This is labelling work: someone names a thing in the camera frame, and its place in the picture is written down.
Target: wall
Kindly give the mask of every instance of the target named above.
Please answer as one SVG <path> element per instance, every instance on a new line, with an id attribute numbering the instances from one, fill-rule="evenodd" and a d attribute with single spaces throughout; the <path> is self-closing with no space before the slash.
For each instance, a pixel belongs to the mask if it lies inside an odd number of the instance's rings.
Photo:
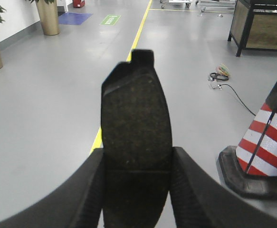
<path id="1" fill-rule="evenodd" d="M 0 42 L 39 21 L 36 4 L 25 0 L 0 0 L 6 9 L 1 16 L 5 20 L 0 24 Z"/>

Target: epoxy floor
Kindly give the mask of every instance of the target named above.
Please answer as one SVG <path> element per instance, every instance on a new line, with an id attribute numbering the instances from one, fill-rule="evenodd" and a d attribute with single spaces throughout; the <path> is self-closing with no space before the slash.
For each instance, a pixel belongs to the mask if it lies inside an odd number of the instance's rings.
<path id="1" fill-rule="evenodd" d="M 86 159 L 100 125 L 101 83 L 126 60 L 148 3 L 88 0 L 82 9 L 70 7 L 93 13 L 82 25 L 60 25 L 53 37 L 40 28 L 1 52 L 0 220 L 48 195 Z M 209 89 L 208 74 L 225 64 L 228 84 L 257 112 L 277 80 L 277 52 L 244 50 L 235 57 L 235 43 L 227 42 L 231 13 L 160 6 L 152 2 L 137 48 L 154 51 L 173 144 L 220 182 L 218 154 L 238 144 L 253 116 L 230 89 Z M 108 14 L 121 18 L 100 25 Z M 169 205 L 157 227 L 175 227 Z"/>

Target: black cable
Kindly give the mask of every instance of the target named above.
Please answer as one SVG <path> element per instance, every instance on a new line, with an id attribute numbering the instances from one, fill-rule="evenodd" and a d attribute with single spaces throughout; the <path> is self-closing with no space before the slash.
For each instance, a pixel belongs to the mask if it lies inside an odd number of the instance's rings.
<path id="1" fill-rule="evenodd" d="M 244 104 L 244 102 L 241 100 L 241 98 L 239 97 L 239 95 L 237 94 L 237 92 L 235 92 L 235 90 L 234 90 L 234 88 L 232 88 L 232 86 L 230 86 L 230 85 L 228 85 L 228 84 L 220 84 L 219 86 L 229 86 L 229 87 L 233 90 L 233 92 L 235 93 L 235 95 L 238 97 L 239 101 L 241 101 L 242 104 L 245 106 L 245 108 L 247 108 L 247 110 L 248 110 L 251 114 L 253 114 L 254 116 L 256 116 L 256 115 Z"/>

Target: cone base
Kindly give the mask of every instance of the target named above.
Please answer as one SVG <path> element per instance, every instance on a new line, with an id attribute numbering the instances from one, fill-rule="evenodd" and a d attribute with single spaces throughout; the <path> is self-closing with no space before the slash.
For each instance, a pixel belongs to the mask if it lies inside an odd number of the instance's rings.
<path id="1" fill-rule="evenodd" d="M 226 185 L 243 197 L 277 199 L 277 177 L 247 175 L 238 162 L 235 149 L 236 146 L 228 146 L 219 155 Z"/>

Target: green floor sign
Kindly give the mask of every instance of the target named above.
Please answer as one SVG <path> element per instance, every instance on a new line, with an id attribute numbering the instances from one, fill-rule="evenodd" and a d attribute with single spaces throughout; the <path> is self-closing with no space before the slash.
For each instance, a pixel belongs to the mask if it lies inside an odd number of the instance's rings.
<path id="1" fill-rule="evenodd" d="M 121 15 L 108 15 L 106 18 L 100 23 L 101 25 L 114 25 L 118 21 Z"/>

